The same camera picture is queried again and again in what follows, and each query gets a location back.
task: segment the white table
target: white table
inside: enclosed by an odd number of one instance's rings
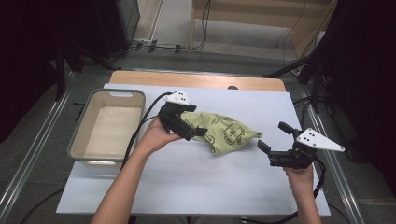
[[[292,144],[292,137],[277,128],[280,121],[300,127],[286,92],[161,86],[128,88],[146,94],[146,107],[165,91],[184,90],[198,106],[197,112],[216,112],[238,119],[253,130],[261,131],[262,140],[274,150],[287,150]],[[152,115],[158,113],[162,105],[163,102],[159,102]],[[267,156],[256,144],[254,139],[241,150],[221,156],[211,154],[206,143],[180,140],[169,144],[149,158],[132,213],[265,216],[294,212],[296,206],[284,171],[270,166]],[[87,166],[76,161],[57,213],[94,213],[118,171],[119,167]],[[321,215],[330,214],[322,192],[317,204]]]

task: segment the hand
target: hand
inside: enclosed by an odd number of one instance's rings
[[[313,194],[314,168],[309,165],[306,169],[294,170],[283,168],[289,178],[289,184],[294,197]]]
[[[175,133],[168,133],[163,128],[160,119],[155,118],[146,129],[146,132],[143,134],[143,137],[141,138],[139,145],[135,149],[135,151],[144,150],[148,153],[152,153],[161,149],[166,144],[179,139],[181,139],[180,136]]]

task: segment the wooden table edge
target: wooden table edge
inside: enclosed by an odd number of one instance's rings
[[[219,73],[115,71],[109,83],[214,89],[235,86],[238,90],[246,91],[286,91],[285,84],[279,78],[239,77]]]

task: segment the plastic bin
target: plastic bin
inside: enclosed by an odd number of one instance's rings
[[[70,142],[69,156],[95,164],[122,162],[131,136],[143,117],[145,103],[142,91],[92,92]]]

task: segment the wrist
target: wrist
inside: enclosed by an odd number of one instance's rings
[[[137,157],[140,159],[148,159],[149,156],[154,152],[154,150],[151,150],[148,147],[144,147],[144,146],[137,146],[134,151],[131,154],[131,157]]]

